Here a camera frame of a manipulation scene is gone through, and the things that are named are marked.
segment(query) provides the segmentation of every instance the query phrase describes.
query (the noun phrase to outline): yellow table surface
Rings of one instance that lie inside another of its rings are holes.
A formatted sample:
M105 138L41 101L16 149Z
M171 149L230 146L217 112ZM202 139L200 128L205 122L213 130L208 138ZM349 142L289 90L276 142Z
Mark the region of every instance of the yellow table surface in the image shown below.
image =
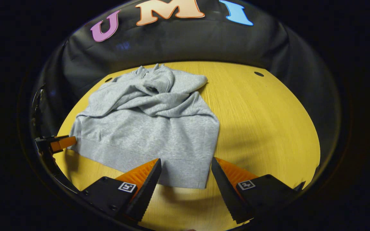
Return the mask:
M276 77L265 69L232 63L192 61L165 65L208 78L199 92L220 122L215 157L258 176L272 174L292 188L302 181L306 181L305 186L310 183L320 161L318 136L304 107ZM104 77L71 110L58 135L69 134L75 116L87 107L88 97L105 80L135 69ZM100 177L122 174L72 150L65 149L54 157L79 190ZM158 184L139 225L169 231L218 231L238 226L222 200L212 172L204 190Z

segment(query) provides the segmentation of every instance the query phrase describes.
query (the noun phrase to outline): purple letter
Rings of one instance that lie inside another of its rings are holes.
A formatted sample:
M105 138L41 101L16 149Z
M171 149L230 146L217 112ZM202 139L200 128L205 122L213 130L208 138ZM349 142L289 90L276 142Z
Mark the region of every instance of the purple letter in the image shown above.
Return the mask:
M92 37L94 37L96 42L105 41L116 32L116 29L118 29L118 13L120 11L121 10L113 12L107 17L107 19L109 19L109 30L107 32L101 32L101 24L103 21L98 22L91 28Z

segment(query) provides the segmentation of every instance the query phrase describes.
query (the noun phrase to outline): letter m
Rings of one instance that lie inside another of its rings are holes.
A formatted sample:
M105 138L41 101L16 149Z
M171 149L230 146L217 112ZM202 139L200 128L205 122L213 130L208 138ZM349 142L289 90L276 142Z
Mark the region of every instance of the letter m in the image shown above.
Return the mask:
M137 25L146 25L156 22L157 17L152 15L152 12L159 14L164 19L169 19L176 8L179 12L175 15L177 18L202 18L204 13L199 11L196 0L172 0L170 3L165 3L160 0L150 0L136 5L141 9L141 19Z

